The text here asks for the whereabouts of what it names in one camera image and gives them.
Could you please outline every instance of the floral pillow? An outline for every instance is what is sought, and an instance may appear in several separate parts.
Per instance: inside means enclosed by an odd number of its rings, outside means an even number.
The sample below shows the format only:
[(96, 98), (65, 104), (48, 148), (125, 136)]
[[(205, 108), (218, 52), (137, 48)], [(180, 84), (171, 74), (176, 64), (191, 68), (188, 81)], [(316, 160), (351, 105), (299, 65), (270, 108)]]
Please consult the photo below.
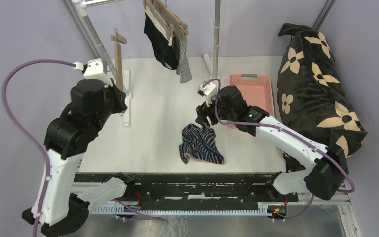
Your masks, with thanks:
[[(325, 36), (309, 26), (283, 25), (278, 36), (292, 38), (278, 72), (277, 101), (283, 124), (303, 136), (339, 146), (345, 157), (361, 148), (367, 135), (348, 101)], [(283, 154), (287, 171), (304, 169)]]

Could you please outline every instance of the striped garment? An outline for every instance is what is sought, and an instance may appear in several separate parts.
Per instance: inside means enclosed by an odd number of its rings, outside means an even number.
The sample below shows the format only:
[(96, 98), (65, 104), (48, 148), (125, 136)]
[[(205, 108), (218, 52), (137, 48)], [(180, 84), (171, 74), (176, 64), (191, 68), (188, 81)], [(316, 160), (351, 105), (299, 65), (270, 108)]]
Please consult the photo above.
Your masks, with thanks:
[(159, 14), (165, 19), (165, 21), (169, 25), (174, 26), (174, 36), (177, 38), (177, 41), (179, 42), (179, 61), (178, 61), (178, 68), (176, 69), (176, 74), (181, 75), (181, 84), (187, 83), (188, 81), (192, 80), (192, 73), (190, 69), (190, 65), (188, 63), (187, 58), (187, 39), (183, 38), (180, 32), (180, 27), (173, 24), (171, 20), (166, 16), (166, 14), (158, 7), (156, 7), (156, 10), (159, 12)]
[(225, 163), (223, 156), (217, 150), (214, 141), (216, 133), (212, 128), (199, 128), (194, 124), (189, 124), (181, 134), (182, 144), (178, 147), (184, 164), (187, 164), (190, 158), (213, 164)]

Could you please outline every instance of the white wall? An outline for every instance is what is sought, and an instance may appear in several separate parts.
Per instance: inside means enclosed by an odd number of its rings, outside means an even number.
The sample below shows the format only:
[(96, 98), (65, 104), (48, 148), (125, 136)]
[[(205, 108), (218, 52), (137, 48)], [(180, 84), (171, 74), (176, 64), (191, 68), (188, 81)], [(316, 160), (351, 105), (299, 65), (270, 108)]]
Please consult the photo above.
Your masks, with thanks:
[[(91, 54), (61, 1), (0, 0), (0, 90), (13, 68), (40, 58), (75, 62)], [(60, 115), (80, 79), (68, 66), (30, 66), (10, 82), (10, 106), (43, 142), (48, 124)], [(32, 236), (21, 213), (34, 204), (43, 168), (40, 153), (11, 123), (0, 97), (0, 236)]]
[[(220, 56), (281, 56), (287, 39), (277, 34), (286, 22), (312, 25), (325, 0), (222, 0)], [(189, 26), (188, 57), (213, 52), (214, 0), (169, 0), (168, 7)], [(117, 28), (128, 39), (124, 58), (153, 58), (143, 33), (141, 0), (114, 2), (89, 8), (101, 41), (111, 57), (110, 34)]]
[(321, 31), (368, 131), (363, 147), (348, 159), (357, 188), (350, 198), (363, 235), (379, 236), (379, 1), (337, 1)]

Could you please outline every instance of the plastic laundry basket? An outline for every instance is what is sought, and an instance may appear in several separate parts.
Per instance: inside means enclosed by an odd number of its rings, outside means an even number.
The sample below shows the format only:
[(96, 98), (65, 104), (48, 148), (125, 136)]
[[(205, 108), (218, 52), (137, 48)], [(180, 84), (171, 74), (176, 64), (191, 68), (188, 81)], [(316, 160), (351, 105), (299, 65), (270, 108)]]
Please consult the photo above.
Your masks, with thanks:
[(257, 74), (230, 74), (230, 85), (235, 85), (248, 105), (258, 106), (275, 116), (274, 98), (269, 76)]

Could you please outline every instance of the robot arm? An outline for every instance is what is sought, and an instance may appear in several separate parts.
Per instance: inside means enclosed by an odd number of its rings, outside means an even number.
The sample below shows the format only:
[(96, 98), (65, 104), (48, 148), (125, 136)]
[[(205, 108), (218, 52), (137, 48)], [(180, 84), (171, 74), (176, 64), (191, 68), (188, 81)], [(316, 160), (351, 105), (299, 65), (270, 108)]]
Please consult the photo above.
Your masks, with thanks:
[[(48, 237), (78, 230), (90, 213), (123, 196), (127, 184), (133, 181), (117, 174), (88, 192), (80, 195), (70, 192), (88, 144), (98, 136), (111, 114), (127, 109), (125, 93), (109, 79), (105, 68), (101, 59), (91, 60), (86, 65), (76, 63), (76, 69), (83, 72), (85, 79), (71, 89), (71, 103), (48, 126), (44, 145), (50, 158), (50, 177), (44, 172), (37, 201), (22, 214), (30, 224), (39, 218), (41, 232)], [(43, 188), (47, 188), (47, 192), (43, 208), (38, 210)]]
[(206, 96), (206, 102), (196, 109), (198, 124), (209, 127), (211, 122), (211, 125), (215, 125), (219, 123), (217, 116), (220, 120), (239, 122), (236, 123), (237, 129), (273, 143), (305, 167), (302, 171), (276, 173), (267, 184), (271, 197), (293, 192), (312, 192), (320, 199), (330, 200), (344, 181), (341, 172), (323, 155), (329, 155), (348, 173), (341, 147), (329, 151), (326, 145), (311, 141), (284, 126), (267, 111), (248, 106), (236, 86), (226, 86), (218, 91), (217, 86), (211, 82), (202, 85), (198, 93)]

